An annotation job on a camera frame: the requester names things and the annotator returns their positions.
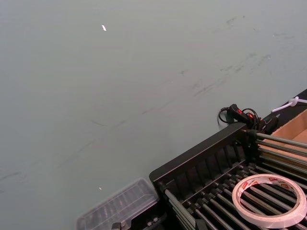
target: clear plastic box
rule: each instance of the clear plastic box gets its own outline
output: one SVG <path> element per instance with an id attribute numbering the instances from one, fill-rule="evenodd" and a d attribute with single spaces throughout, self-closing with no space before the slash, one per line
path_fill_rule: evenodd
<path id="1" fill-rule="evenodd" d="M 158 196 L 143 178 L 133 182 L 105 202 L 77 220 L 77 230 L 111 230 L 121 222 L 123 230 L 131 227 L 131 220 L 157 203 Z"/>

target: clear tape roll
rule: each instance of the clear tape roll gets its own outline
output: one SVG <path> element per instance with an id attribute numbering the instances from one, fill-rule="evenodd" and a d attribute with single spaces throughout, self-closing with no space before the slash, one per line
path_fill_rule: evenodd
<path id="1" fill-rule="evenodd" d="M 295 206 L 286 213 L 276 216 L 264 216 L 247 210 L 240 202 L 245 190 L 256 184 L 278 184 L 295 193 L 297 200 Z M 287 228 L 299 223 L 307 213 L 307 201 L 304 191 L 292 180 L 274 174 L 257 174 L 241 180 L 233 189 L 232 200 L 240 214 L 248 222 L 269 229 Z"/>

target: cardboard box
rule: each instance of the cardboard box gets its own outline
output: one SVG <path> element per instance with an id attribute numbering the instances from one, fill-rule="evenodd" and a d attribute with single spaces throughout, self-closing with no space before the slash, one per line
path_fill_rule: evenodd
<path id="1" fill-rule="evenodd" d="M 307 109 L 305 111 L 303 111 L 302 113 L 300 113 L 295 118 L 293 118 L 292 120 L 290 120 L 288 123 L 286 123 L 285 125 L 280 127 L 279 129 L 277 129 L 274 133 L 272 133 L 272 136 L 307 143 Z M 274 152 L 277 152 L 277 153 L 280 153 L 280 154 L 283 154 L 283 155 L 286 155 L 286 156 L 294 157 L 296 159 L 299 159 L 299 161 L 289 161 L 289 160 L 281 159 L 280 157 L 273 156 L 269 153 L 264 153 L 263 155 L 266 155 L 266 156 L 269 156 L 271 158 L 275 158 L 275 159 L 278 159 L 278 160 L 282 160 L 286 163 L 297 165 L 297 166 L 302 167 L 302 168 L 307 168 L 307 164 L 306 164 L 306 162 L 307 162 L 307 149 L 292 146 L 292 145 L 287 145 L 287 144 L 283 144 L 283 143 L 279 143 L 279 142 L 275 142 L 275 141 L 272 141 L 272 140 L 264 140 L 264 141 L 275 144 L 275 145 L 280 145 L 280 146 L 284 146 L 284 147 L 288 147 L 288 148 L 292 148 L 292 149 L 295 149 L 295 150 L 300 150 L 300 151 L 306 152 L 306 156 L 304 157 L 304 156 L 296 155 L 296 154 L 289 153 L 289 152 L 286 152 L 286 151 L 272 149 L 272 148 L 269 148 L 269 147 L 266 147 L 266 146 L 261 146 L 264 149 L 273 150 Z"/>

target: black cable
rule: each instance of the black cable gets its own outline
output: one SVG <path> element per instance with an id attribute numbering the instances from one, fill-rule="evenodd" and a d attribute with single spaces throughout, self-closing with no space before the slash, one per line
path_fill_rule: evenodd
<path id="1" fill-rule="evenodd" d="M 246 108 L 246 109 L 243 109 L 242 111 L 244 112 L 246 110 L 249 110 L 254 114 L 255 118 L 254 118 L 254 125 L 253 125 L 252 129 L 258 130 L 259 129 L 259 121 L 260 121 L 258 114 L 256 113 L 255 110 L 253 110 L 251 108 Z"/>
<path id="2" fill-rule="evenodd" d="M 220 119 L 221 121 L 223 121 L 224 123 L 227 123 L 227 124 L 233 124 L 233 123 L 236 123 L 236 122 L 237 122 L 237 121 L 229 122 L 229 121 L 224 120 L 224 119 L 221 117 L 222 112 L 227 112 L 228 110 L 229 110 L 229 107 L 224 107 L 224 108 L 222 108 L 222 109 L 219 111 L 218 119 L 217 119 L 218 123 L 219 123 L 219 119 Z M 252 129 L 258 130 L 258 129 L 259 129 L 259 122 L 260 122 L 260 119 L 259 119 L 258 114 L 256 113 L 255 110 L 253 110 L 253 109 L 251 109 L 251 108 L 246 108 L 246 109 L 243 109 L 242 111 L 244 112 L 244 111 L 246 111 L 246 110 L 251 111 L 251 112 L 253 113 L 253 115 L 254 115 L 254 124 L 253 124 Z"/>
<path id="3" fill-rule="evenodd" d="M 234 123 L 234 122 L 226 121 L 226 120 L 222 119 L 222 117 L 221 117 L 222 112 L 228 111 L 228 109 L 229 109 L 229 107 L 224 107 L 224 108 L 222 108 L 222 109 L 219 111 L 218 117 L 219 117 L 219 119 L 220 119 L 221 121 L 223 121 L 224 123 L 232 124 L 232 123 Z"/>

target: metal bar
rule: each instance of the metal bar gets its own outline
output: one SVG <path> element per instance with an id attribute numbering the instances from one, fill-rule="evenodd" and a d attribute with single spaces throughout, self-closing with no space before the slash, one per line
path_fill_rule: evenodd
<path id="1" fill-rule="evenodd" d="M 246 226 L 244 223 L 242 223 L 239 219 L 237 219 L 234 215 L 232 215 L 230 212 L 228 212 L 225 208 L 223 208 L 219 203 L 217 203 L 215 200 L 210 199 L 210 202 L 216 206 L 221 212 L 223 212 L 226 216 L 228 216 L 235 224 L 237 224 L 239 227 L 241 227 L 244 230 L 250 230 L 248 226 Z"/>
<path id="2" fill-rule="evenodd" d="M 218 230 L 198 209 L 195 209 L 195 213 L 206 222 L 207 227 L 211 230 Z"/>
<path id="3" fill-rule="evenodd" d="M 273 196 L 271 196 L 271 195 L 265 193 L 264 191 L 261 191 L 261 190 L 255 188 L 255 187 L 253 187 L 253 186 L 250 187 L 250 189 L 251 189 L 252 191 L 254 191 L 255 193 L 257 193 L 258 195 L 260 195 L 260 196 L 262 196 L 262 197 L 264 197 L 264 198 L 270 200 L 271 202 L 277 204 L 279 207 L 282 207 L 283 209 L 286 209 L 287 211 L 289 211 L 289 210 L 292 209 L 289 205 L 287 205 L 287 204 L 285 204 L 284 202 L 282 202 L 282 201 L 276 199 L 275 197 L 273 197 Z"/>
<path id="4" fill-rule="evenodd" d="M 169 198 L 169 200 L 173 202 L 174 206 L 178 208 L 178 210 L 187 218 L 187 220 L 195 228 L 195 218 L 183 207 L 183 205 L 176 199 L 176 197 L 168 189 L 165 190 L 165 195 Z"/>
<path id="5" fill-rule="evenodd" d="M 209 208 L 206 204 L 199 204 L 202 206 L 211 216 L 214 217 L 220 224 L 226 228 L 227 230 L 234 230 L 231 228 L 219 215 L 217 215 L 211 208 Z"/>
<path id="6" fill-rule="evenodd" d="M 297 162 L 297 163 L 300 163 L 300 164 L 302 164 L 302 165 L 307 166 L 307 162 L 302 161 L 302 160 L 300 160 L 300 159 L 298 159 L 298 158 L 295 158 L 295 157 L 286 156 L 286 155 L 284 155 L 284 154 L 280 154 L 280 153 L 277 153 L 277 152 L 274 152 L 274 151 L 271 151 L 271 150 L 267 150 L 267 149 L 263 149 L 263 148 L 258 148 L 258 150 L 261 151 L 261 152 L 269 153 L 269 154 L 271 154 L 271 155 L 273 155 L 273 156 L 285 158 L 285 159 L 287 159 L 287 160 L 294 161 L 294 162 Z"/>
<path id="7" fill-rule="evenodd" d="M 255 171 L 253 171 L 253 170 L 250 170 L 249 171 L 251 174 L 253 174 L 253 175 L 257 175 L 258 173 L 256 173 Z M 273 188 L 273 187 L 271 187 L 271 186 L 269 186 L 269 185 L 267 185 L 267 184 L 259 184 L 259 186 L 260 187 L 262 187 L 262 188 L 264 188 L 264 189 L 267 189 L 267 190 L 269 190 L 270 192 L 272 192 L 272 193 L 274 193 L 274 194 L 277 194 L 278 196 L 280 196 L 280 197 L 282 197 L 282 198 L 284 198 L 284 199 L 286 199 L 286 200 L 289 200 L 290 202 L 292 202 L 292 203 L 296 203 L 296 199 L 294 199 L 293 197 L 291 197 L 291 196 L 289 196 L 289 195 L 287 195 L 287 194 L 285 194 L 285 193 L 283 193 L 283 192 L 281 192 L 281 191 L 279 191 L 279 190 L 277 190 L 277 189 L 275 189 L 275 188 Z"/>
<path id="8" fill-rule="evenodd" d="M 279 204 L 282 205 L 282 207 L 283 207 L 284 209 L 286 209 L 286 210 L 289 210 L 289 208 L 292 209 L 290 206 L 288 206 L 288 205 L 282 203 L 281 201 L 279 201 L 279 200 L 275 199 L 274 197 L 272 197 L 272 196 L 266 194 L 265 192 L 261 191 L 261 193 L 263 194 L 263 197 L 266 197 L 268 200 L 274 200 L 273 202 L 278 201 L 278 204 L 277 204 L 277 205 L 279 205 Z M 245 195 L 245 196 L 248 197 L 249 199 L 253 200 L 254 202 L 260 204 L 263 208 L 265 208 L 266 210 L 272 212 L 272 213 L 275 214 L 275 215 L 280 215 L 280 214 L 282 214 L 282 212 L 280 212 L 279 210 L 273 208 L 272 206 L 268 205 L 267 203 L 265 203 L 265 202 L 263 202 L 262 200 L 260 200 L 260 199 L 258 199 L 257 197 L 255 197 L 254 195 L 248 193 L 247 191 L 245 191 L 245 192 L 243 193 L 243 195 Z M 307 228 L 306 228 L 305 226 L 303 226 L 302 224 L 296 224 L 295 227 L 298 228 L 299 230 L 307 230 Z"/>
<path id="9" fill-rule="evenodd" d="M 283 172 L 283 173 L 285 173 L 285 174 L 288 174 L 288 175 L 290 175 L 290 176 L 293 176 L 293 177 L 297 177 L 297 178 L 299 178 L 299 179 L 306 180 L 306 178 L 304 178 L 304 177 L 302 177 L 302 176 L 299 176 L 299 175 L 296 175 L 296 174 L 294 174 L 294 173 L 292 173 L 292 172 L 288 172 L 288 171 L 286 171 L 286 170 L 276 168 L 276 167 L 271 166 L 271 165 L 266 164 L 266 163 L 262 163 L 262 164 L 264 164 L 264 165 L 266 165 L 266 166 L 268 166 L 268 167 L 271 167 L 271 168 L 273 168 L 273 169 L 280 170 L 281 172 Z M 272 172 L 272 171 L 270 171 L 270 170 L 264 169 L 264 168 L 259 167 L 259 166 L 256 166 L 256 169 L 261 170 L 261 171 L 263 171 L 263 172 L 265 172 L 265 173 L 269 173 L 269 174 L 277 174 L 277 173 L 275 173 L 275 172 Z M 295 181 L 300 187 L 302 187 L 302 188 L 304 188 L 304 189 L 307 190 L 307 186 L 306 186 L 306 185 L 304 185 L 304 184 L 302 184 L 302 183 L 300 183 L 300 182 L 298 182 L 298 181 L 296 181 L 296 180 L 294 180 L 294 181 Z"/>
<path id="10" fill-rule="evenodd" d="M 273 163 L 276 163 L 276 164 L 279 164 L 283 167 L 287 167 L 289 169 L 293 169 L 293 170 L 296 170 L 300 173 L 303 173 L 303 174 L 307 174 L 307 171 L 305 169 L 302 169 L 302 168 L 299 168 L 299 167 L 296 167 L 294 165 L 291 165 L 291 164 L 288 164 L 288 163 L 285 163 L 285 162 L 282 162 L 282 161 L 277 161 L 275 159 L 272 159 L 270 157 L 263 157 L 263 156 L 259 156 L 260 158 L 266 160 L 266 161 L 270 161 L 270 162 L 273 162 Z"/>
<path id="11" fill-rule="evenodd" d="M 256 135 L 257 135 L 257 138 L 264 138 L 264 139 L 268 139 L 268 140 L 281 142 L 283 144 L 288 144 L 288 145 L 302 147 L 302 148 L 307 149 L 307 144 L 305 144 L 305 143 L 301 143 L 301 142 L 297 142 L 297 141 L 293 141 L 293 140 L 288 140 L 288 139 L 284 139 L 284 138 L 278 138 L 278 137 L 274 137 L 274 136 L 262 134 L 262 133 L 257 133 Z"/>
<path id="12" fill-rule="evenodd" d="M 294 153 L 294 154 L 299 155 L 299 156 L 307 157 L 307 152 L 303 152 L 303 151 L 300 151 L 300 150 L 295 150 L 295 149 L 287 148 L 287 147 L 284 147 L 284 146 L 271 144 L 271 143 L 265 142 L 263 140 L 256 140 L 256 143 L 259 144 L 259 145 L 264 145 L 264 146 L 271 147 L 271 148 L 274 148 L 274 149 L 277 149 L 277 150 L 282 150 L 282 151 L 285 151 L 285 152 Z"/>
<path id="13" fill-rule="evenodd" d="M 228 194 L 229 196 L 232 195 L 232 193 L 228 190 L 228 189 L 224 189 L 224 192 L 226 194 Z M 221 194 L 218 194 L 217 197 L 219 199 L 221 199 L 225 204 L 227 204 L 228 206 L 230 206 L 233 210 L 236 211 L 236 207 L 234 206 L 233 203 L 231 203 L 228 199 L 226 199 L 225 197 L 223 197 Z M 243 204 L 243 202 L 246 203 L 246 207 L 250 207 L 249 209 L 255 213 L 258 213 L 258 214 L 261 214 L 261 215 L 265 215 L 263 212 L 261 212 L 260 210 L 258 210 L 257 208 L 255 208 L 254 206 L 252 206 L 251 204 L 249 204 L 248 202 L 246 202 L 245 200 L 241 199 L 241 203 Z M 264 227 L 259 227 L 257 226 L 259 229 L 261 230 L 268 230 L 267 228 L 264 228 Z"/>
<path id="14" fill-rule="evenodd" d="M 183 225 L 183 227 L 185 229 L 187 229 L 187 230 L 195 230 L 195 229 L 192 229 L 190 226 L 188 226 L 187 223 L 182 219 L 182 217 L 180 215 L 176 214 L 176 217 L 178 218 L 179 222 Z"/>
<path id="15" fill-rule="evenodd" d="M 174 203 L 171 200 L 169 200 L 169 203 L 173 206 L 173 210 L 177 213 L 177 215 L 181 217 L 181 219 L 186 223 L 186 225 L 189 226 L 190 229 L 196 228 L 189 222 L 187 217 L 182 214 L 182 212 L 174 205 Z"/>
<path id="16" fill-rule="evenodd" d="M 258 199 L 257 197 L 255 197 L 254 195 L 246 191 L 243 193 L 243 195 L 245 195 L 247 198 L 251 199 L 252 201 L 256 202 L 257 204 L 261 205 L 263 208 L 265 208 L 266 210 L 270 211 L 271 213 L 275 215 L 282 214 L 282 212 L 280 212 L 279 210 L 273 208 L 272 206 L 268 205 L 267 203 L 263 202 L 262 200 Z"/>

